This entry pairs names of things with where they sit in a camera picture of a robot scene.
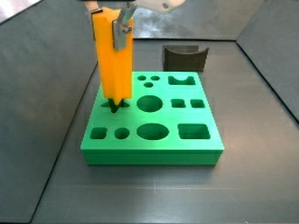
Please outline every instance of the small circular hole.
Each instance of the small circular hole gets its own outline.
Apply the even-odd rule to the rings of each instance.
[[[142,75],[139,75],[139,76],[137,76],[137,79],[138,79],[139,81],[144,81],[144,80],[145,80],[145,77],[144,77]]]
[[[152,80],[152,81],[158,81],[158,80],[160,80],[160,77],[158,77],[158,76],[152,76],[152,77],[150,77],[150,80]]]
[[[146,82],[146,83],[144,84],[144,86],[145,86],[146,88],[150,88],[153,85],[154,85],[154,84],[153,84],[152,82]]]
[[[125,139],[129,136],[129,130],[126,128],[115,129],[114,137],[117,139]]]
[[[168,3],[162,3],[162,8],[166,10],[169,8]]]

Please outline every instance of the orange block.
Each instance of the orange block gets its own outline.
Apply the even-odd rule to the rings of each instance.
[[[133,34],[125,35],[125,49],[115,51],[113,47],[111,24],[118,12],[103,7],[102,12],[91,14],[102,94],[115,105],[131,97],[133,68]],[[133,27],[131,18],[127,24]]]

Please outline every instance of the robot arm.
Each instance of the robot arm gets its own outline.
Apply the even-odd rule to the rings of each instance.
[[[182,3],[184,3],[184,0],[134,0],[133,1],[133,4],[135,4],[137,6],[162,14],[173,11]]]
[[[99,81],[102,95],[107,99],[111,113],[115,113],[123,99],[131,97],[131,44],[135,7],[158,13],[173,11],[184,0],[134,0],[121,10],[98,8],[95,1],[85,2],[90,12],[93,34],[99,64]]]
[[[134,0],[131,4],[150,11],[165,14],[173,11],[184,3],[184,1],[185,0]],[[86,1],[85,5],[87,11],[94,11],[98,9],[97,1]]]

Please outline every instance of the hole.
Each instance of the hole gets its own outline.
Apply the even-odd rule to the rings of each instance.
[[[139,81],[144,81],[144,80],[145,80],[145,77],[144,77],[142,75],[139,75],[139,76],[137,76],[137,79],[138,79]]]
[[[181,123],[177,125],[180,139],[210,139],[205,124]]]
[[[158,123],[146,123],[141,125],[135,134],[145,140],[160,140],[169,134],[169,130]]]
[[[152,76],[152,77],[150,77],[150,80],[152,80],[152,81],[158,81],[158,80],[160,80],[160,77],[158,77],[158,76]]]
[[[103,139],[106,137],[107,129],[106,128],[94,128],[90,131],[90,139]]]
[[[125,139],[129,136],[129,130],[126,128],[115,129],[114,137],[117,139]]]
[[[172,100],[172,107],[173,108],[177,108],[177,109],[185,108],[184,100],[181,100],[181,99],[173,99]]]
[[[153,95],[145,95],[138,98],[135,106],[148,113],[157,111],[162,107],[161,99]]]
[[[144,86],[145,86],[146,88],[150,88],[153,85],[154,85],[154,84],[153,84],[152,82],[146,82],[146,83],[144,84]]]
[[[204,103],[202,100],[190,100],[190,106],[194,109],[204,109]]]
[[[168,3],[162,3],[162,8],[166,10],[169,8]]]
[[[168,76],[168,83],[169,85],[194,85],[194,80],[190,76],[186,77],[185,80],[176,80],[172,76]]]

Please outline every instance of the gray wall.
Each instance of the gray wall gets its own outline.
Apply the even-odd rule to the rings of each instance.
[[[236,40],[265,0],[186,0],[169,14],[137,8],[135,39]],[[122,3],[99,2],[121,8]]]
[[[95,65],[82,2],[0,25],[0,222],[27,222]]]
[[[297,15],[297,0],[266,0],[237,44],[299,120]]]

